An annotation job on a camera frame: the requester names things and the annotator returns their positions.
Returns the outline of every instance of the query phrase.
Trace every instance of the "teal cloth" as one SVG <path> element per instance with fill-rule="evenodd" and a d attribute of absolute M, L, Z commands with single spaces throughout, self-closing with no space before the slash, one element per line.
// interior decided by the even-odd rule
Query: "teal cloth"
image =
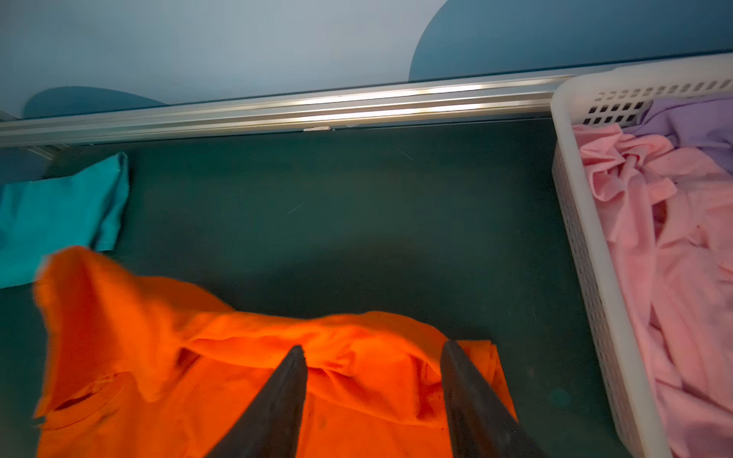
<path fill-rule="evenodd" d="M 0 288 L 32 282 L 62 248 L 113 249 L 129 193 L 124 153 L 70 177 L 0 186 Z"/>

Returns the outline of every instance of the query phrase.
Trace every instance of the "table surface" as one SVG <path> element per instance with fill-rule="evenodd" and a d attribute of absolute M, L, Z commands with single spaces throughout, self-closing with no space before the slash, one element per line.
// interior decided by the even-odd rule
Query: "table surface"
<path fill-rule="evenodd" d="M 288 317 L 390 311 L 498 346 L 551 457 L 628 457 L 614 430 L 550 168 L 549 119 L 272 133 L 118 151 L 131 191 L 110 255 Z M 34 454 L 45 358 L 29 285 L 0 290 L 0 443 Z"/>

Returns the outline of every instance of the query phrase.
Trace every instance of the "pink shirt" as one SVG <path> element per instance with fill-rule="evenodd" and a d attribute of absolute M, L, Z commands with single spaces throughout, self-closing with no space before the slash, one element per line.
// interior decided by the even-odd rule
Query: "pink shirt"
<path fill-rule="evenodd" d="M 573 130 L 670 447 L 733 457 L 733 177 L 663 136 Z"/>

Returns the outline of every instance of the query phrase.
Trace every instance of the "orange cloth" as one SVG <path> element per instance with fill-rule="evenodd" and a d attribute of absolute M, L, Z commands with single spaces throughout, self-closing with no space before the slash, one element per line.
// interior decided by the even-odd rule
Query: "orange cloth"
<path fill-rule="evenodd" d="M 48 329 L 39 457 L 203 457 L 295 344 L 309 368 L 300 458 L 451 456 L 446 337 L 429 325 L 236 312 L 80 247 L 49 259 L 35 296 Z M 516 416 L 496 347 L 461 346 Z"/>

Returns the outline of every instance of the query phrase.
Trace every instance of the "white plastic basket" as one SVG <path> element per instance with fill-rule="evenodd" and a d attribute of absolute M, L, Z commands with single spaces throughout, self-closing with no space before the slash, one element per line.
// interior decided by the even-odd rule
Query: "white plastic basket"
<path fill-rule="evenodd" d="M 632 125 L 656 97 L 733 91 L 732 80 L 733 53 L 718 54 L 578 76 L 552 98 L 555 188 L 616 431 L 635 458 L 669 458 L 671 452 L 571 126 Z"/>

